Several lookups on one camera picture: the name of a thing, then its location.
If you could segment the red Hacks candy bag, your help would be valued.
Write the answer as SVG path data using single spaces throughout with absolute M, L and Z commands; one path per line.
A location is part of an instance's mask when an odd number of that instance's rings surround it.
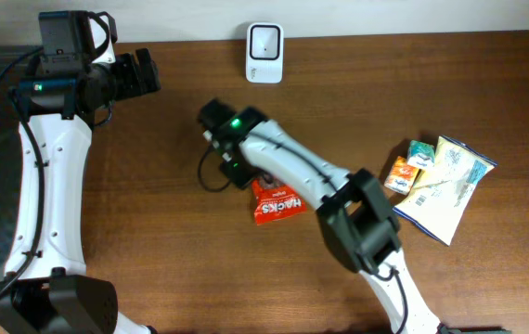
M 307 210 L 298 193 L 273 176 L 253 180 L 252 193 L 256 199 L 253 216 L 257 225 L 290 218 Z

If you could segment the orange tissue pack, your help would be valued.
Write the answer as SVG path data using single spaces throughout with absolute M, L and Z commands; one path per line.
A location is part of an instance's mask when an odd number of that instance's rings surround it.
M 419 168 L 409 165 L 406 158 L 398 156 L 388 173 L 384 186 L 393 192 L 407 195 L 412 189 Z

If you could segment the green tissue pack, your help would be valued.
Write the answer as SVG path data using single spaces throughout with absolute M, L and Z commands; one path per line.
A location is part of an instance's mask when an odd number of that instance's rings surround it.
M 421 170 L 430 170 L 435 165 L 434 146 L 411 140 L 407 151 L 406 163 Z

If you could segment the large yellow wipes bag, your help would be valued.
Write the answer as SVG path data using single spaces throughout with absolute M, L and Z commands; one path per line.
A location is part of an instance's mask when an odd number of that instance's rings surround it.
M 433 168 L 419 174 L 408 195 L 394 206 L 394 212 L 448 246 L 474 190 L 495 167 L 497 163 L 484 154 L 441 135 Z

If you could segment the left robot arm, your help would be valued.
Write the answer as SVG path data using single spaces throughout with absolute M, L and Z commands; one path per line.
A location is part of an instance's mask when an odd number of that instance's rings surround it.
M 119 309 L 114 286 L 86 273 L 83 180 L 99 109 L 157 92 L 145 48 L 116 54 L 114 18 L 65 10 L 38 16 L 42 43 L 8 98 L 19 119 L 17 226 L 0 280 L 0 327 L 9 333 L 147 333 Z

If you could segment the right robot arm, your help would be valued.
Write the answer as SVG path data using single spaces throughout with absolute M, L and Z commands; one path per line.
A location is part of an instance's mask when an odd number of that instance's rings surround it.
M 400 223 L 379 180 L 317 156 L 260 110 L 235 111 L 213 99 L 197 117 L 229 184 L 244 189 L 268 173 L 316 212 L 331 255 L 370 285 L 393 333 L 450 333 L 424 301 L 406 265 Z

